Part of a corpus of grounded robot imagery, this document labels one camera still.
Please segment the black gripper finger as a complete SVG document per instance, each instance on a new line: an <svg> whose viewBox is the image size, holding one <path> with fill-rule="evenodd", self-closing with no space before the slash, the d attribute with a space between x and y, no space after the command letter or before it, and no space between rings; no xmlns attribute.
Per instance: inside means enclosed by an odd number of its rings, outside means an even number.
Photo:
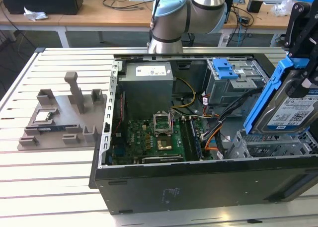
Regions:
<svg viewBox="0 0 318 227"><path fill-rule="evenodd" d="M310 21L311 5L297 2L293 5L285 35L284 47L292 58L307 58L309 56L309 32L307 24Z"/></svg>
<svg viewBox="0 0 318 227"><path fill-rule="evenodd" d="M307 24L309 32L309 59L305 68L292 81L289 87L290 98L302 98L309 93L309 89L313 85L318 84L318 12L315 10L310 12L310 21Z"/></svg>

